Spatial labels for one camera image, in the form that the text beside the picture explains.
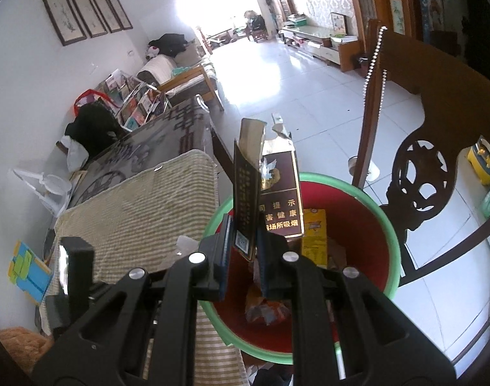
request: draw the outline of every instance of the teal cloth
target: teal cloth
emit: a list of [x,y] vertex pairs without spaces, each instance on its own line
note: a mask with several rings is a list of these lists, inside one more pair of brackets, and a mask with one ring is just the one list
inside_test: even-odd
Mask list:
[[172,69],[172,78],[178,76],[179,74],[182,74],[184,71],[187,71],[189,67],[177,67]]

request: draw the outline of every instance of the yellow box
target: yellow box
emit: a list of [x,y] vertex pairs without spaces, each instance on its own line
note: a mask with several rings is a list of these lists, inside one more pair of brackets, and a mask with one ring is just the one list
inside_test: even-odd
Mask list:
[[304,209],[304,238],[327,239],[325,209]]
[[323,241],[315,237],[306,238],[304,236],[302,238],[301,253],[318,267],[327,268],[327,240]]

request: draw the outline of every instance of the orange fluffy object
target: orange fluffy object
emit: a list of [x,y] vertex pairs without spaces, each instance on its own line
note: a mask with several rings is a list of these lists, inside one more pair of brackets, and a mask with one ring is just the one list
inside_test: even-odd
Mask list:
[[0,330],[0,342],[12,359],[27,374],[53,345],[53,341],[21,326]]

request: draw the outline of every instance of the tv stand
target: tv stand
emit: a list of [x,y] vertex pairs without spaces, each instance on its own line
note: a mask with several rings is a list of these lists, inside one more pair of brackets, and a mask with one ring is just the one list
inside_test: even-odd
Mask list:
[[[359,68],[357,58],[361,54],[360,42],[336,43],[331,39],[334,34],[332,29],[319,26],[299,26],[297,28],[282,28],[280,33],[283,34],[285,45],[295,47],[315,58],[324,60],[328,65],[331,62],[338,64],[342,72]],[[293,39],[307,39],[313,42],[313,45],[307,42],[298,46],[289,44],[288,40]]]

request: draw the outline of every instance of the qr code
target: qr code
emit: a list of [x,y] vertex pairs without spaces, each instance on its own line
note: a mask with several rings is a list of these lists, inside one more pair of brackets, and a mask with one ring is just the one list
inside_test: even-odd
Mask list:
[[245,254],[249,253],[249,240],[241,233],[239,230],[236,231],[236,246],[245,252]]

